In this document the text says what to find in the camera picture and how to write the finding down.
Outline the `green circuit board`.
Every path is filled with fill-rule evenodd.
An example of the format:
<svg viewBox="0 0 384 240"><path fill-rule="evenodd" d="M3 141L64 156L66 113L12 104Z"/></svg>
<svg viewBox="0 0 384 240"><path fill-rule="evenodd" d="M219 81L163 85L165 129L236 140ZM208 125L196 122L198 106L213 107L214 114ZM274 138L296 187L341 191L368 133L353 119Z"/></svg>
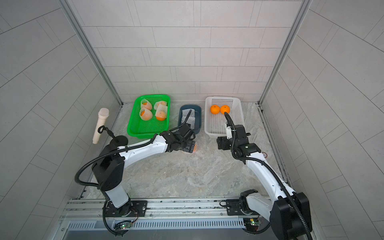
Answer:
<svg viewBox="0 0 384 240"><path fill-rule="evenodd" d="M262 224L259 219L253 218L244 218L243 219L245 230L248 232L257 232L259 230L260 225Z"/></svg>
<svg viewBox="0 0 384 240"><path fill-rule="evenodd" d="M116 223L114 226L115 231L128 231L132 226L134 222L133 221L122 221L119 223Z"/></svg>

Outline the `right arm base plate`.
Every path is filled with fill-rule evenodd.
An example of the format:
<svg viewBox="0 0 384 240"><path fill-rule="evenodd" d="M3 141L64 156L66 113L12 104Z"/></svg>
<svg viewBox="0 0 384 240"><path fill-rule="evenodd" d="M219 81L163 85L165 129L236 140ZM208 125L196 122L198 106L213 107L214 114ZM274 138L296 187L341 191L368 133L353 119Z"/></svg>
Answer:
<svg viewBox="0 0 384 240"><path fill-rule="evenodd" d="M227 199L224 200L224 207L227 209L228 216L245 216L249 215L246 208L246 202L243 199Z"/></svg>

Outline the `right green circuit board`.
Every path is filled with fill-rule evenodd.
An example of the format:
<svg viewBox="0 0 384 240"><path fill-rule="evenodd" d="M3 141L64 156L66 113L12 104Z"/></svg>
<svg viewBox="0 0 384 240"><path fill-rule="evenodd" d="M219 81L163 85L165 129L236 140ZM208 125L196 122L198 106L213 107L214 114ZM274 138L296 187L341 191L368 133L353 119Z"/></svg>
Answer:
<svg viewBox="0 0 384 240"><path fill-rule="evenodd" d="M248 232L257 232L259 230L260 225L262 224L259 219L253 218L244 218L243 219L245 230Z"/></svg>

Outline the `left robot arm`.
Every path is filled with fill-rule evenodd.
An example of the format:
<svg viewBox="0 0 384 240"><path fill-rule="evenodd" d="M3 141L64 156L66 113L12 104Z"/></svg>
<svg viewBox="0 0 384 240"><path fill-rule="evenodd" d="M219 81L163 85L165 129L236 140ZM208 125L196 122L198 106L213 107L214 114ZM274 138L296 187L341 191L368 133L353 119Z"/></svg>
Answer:
<svg viewBox="0 0 384 240"><path fill-rule="evenodd" d="M100 126L97 131L107 133L113 138L102 153L95 159L82 166L75 175L75 182L81 186L96 187L106 198L105 211L108 204L111 203L117 212L122 216L129 215L134 209L131 198L124 190L121 182L124 169L128 166L148 158L150 156L173 151L184 151L193 153L196 142L196 135L191 124L188 123L194 114L189 109L181 125L169 131L164 131L147 141L135 145L127 144L128 139L125 136L115 137L108 128Z"/></svg>

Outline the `green plastic basket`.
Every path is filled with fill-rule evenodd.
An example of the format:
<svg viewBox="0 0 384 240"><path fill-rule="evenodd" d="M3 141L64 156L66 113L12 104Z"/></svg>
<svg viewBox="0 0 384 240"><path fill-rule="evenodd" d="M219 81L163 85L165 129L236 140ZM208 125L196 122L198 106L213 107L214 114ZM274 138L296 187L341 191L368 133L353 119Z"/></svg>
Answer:
<svg viewBox="0 0 384 240"><path fill-rule="evenodd" d="M127 127L128 135L150 139L169 128L171 98L167 95L144 95L135 100Z"/></svg>

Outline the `white foam net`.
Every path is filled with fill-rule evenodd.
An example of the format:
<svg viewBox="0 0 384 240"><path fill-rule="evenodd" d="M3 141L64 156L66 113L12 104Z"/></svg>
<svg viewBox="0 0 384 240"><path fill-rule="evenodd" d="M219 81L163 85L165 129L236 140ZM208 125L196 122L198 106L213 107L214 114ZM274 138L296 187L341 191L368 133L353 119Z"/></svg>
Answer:
<svg viewBox="0 0 384 240"><path fill-rule="evenodd" d="M194 109L184 109L182 110L182 117L186 117L190 113L190 118L195 117L195 110Z"/></svg>
<svg viewBox="0 0 384 240"><path fill-rule="evenodd" d="M189 125L192 130L195 129L195 117L189 116L187 119L186 116L182 116L182 123Z"/></svg>

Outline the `left green circuit board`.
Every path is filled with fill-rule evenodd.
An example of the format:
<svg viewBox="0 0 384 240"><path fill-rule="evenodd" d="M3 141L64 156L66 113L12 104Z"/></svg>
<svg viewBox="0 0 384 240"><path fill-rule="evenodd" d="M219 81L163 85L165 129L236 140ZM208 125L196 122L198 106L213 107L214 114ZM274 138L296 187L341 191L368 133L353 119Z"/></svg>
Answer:
<svg viewBox="0 0 384 240"><path fill-rule="evenodd" d="M128 231L132 226L134 222L133 221L122 221L119 223L116 223L114 226L115 231Z"/></svg>

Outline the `white plastic basket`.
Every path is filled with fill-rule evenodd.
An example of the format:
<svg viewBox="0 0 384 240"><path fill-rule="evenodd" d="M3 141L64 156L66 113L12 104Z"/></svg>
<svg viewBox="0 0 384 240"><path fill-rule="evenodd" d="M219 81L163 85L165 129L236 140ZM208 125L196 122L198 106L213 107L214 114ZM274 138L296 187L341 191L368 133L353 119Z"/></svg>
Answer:
<svg viewBox="0 0 384 240"><path fill-rule="evenodd" d="M243 109L241 101L238 98L214 96L207 97L205 101L205 118L204 118L204 131L210 137L216 139L217 137L226 136L227 120L221 113L212 114L211 106L228 106L230 108L229 115L235 125L245 126Z"/></svg>

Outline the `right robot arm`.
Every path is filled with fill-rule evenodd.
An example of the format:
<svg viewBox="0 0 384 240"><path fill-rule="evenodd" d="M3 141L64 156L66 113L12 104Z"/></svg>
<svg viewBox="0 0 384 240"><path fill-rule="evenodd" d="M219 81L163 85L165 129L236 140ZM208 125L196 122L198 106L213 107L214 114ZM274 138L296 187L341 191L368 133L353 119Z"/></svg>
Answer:
<svg viewBox="0 0 384 240"><path fill-rule="evenodd" d="M231 151L234 159L251 169L269 195L266 199L254 190L241 193L242 210L245 213L256 212L267 220L279 240L293 240L300 236L311 240L313 227L307 196L297 193L278 176L261 149L249 142L244 126L235 125L228 113L224 116L227 135L217 139L218 148Z"/></svg>

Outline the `dark blue plastic tub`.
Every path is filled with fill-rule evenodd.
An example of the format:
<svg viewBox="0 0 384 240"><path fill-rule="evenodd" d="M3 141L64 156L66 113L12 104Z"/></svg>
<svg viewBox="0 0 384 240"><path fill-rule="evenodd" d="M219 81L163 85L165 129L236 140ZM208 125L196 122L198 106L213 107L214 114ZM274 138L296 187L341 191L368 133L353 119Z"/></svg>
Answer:
<svg viewBox="0 0 384 240"><path fill-rule="evenodd" d="M193 130L195 134L198 134L200 132L200 129L202 127L202 109L198 105L183 105L181 106L179 110L179 122L178 125L183 124L182 123L182 110L184 109L194 109L195 110L195 129Z"/></svg>

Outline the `aluminium rail frame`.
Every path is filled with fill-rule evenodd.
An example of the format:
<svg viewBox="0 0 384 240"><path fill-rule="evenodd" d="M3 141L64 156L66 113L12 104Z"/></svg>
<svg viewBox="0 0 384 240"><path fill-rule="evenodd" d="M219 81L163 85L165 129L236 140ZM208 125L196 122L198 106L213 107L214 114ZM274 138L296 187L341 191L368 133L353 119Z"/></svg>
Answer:
<svg viewBox="0 0 384 240"><path fill-rule="evenodd" d="M52 239L64 240L78 232L92 233L95 237L104 233L117 240L131 239L138 231L150 230L218 230L221 233L239 230L249 235L273 232L269 222L256 212L245 216L228 216L224 200L240 197L132 199L148 202L145 216L133 218L107 218L103 214L105 200L70 200L59 217ZM262 223L259 230L253 233L246 231L244 218L259 219ZM116 223L128 220L134 222L128 231L114 230Z"/></svg>

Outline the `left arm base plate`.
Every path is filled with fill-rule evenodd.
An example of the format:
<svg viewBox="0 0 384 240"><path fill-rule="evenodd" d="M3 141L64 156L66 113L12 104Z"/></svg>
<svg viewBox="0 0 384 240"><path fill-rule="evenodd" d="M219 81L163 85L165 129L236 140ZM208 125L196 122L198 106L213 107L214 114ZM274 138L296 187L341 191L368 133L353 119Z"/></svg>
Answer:
<svg viewBox="0 0 384 240"><path fill-rule="evenodd" d="M147 201L130 201L120 208L116 208L111 201L108 201L103 214L107 218L118 217L144 217L146 213Z"/></svg>

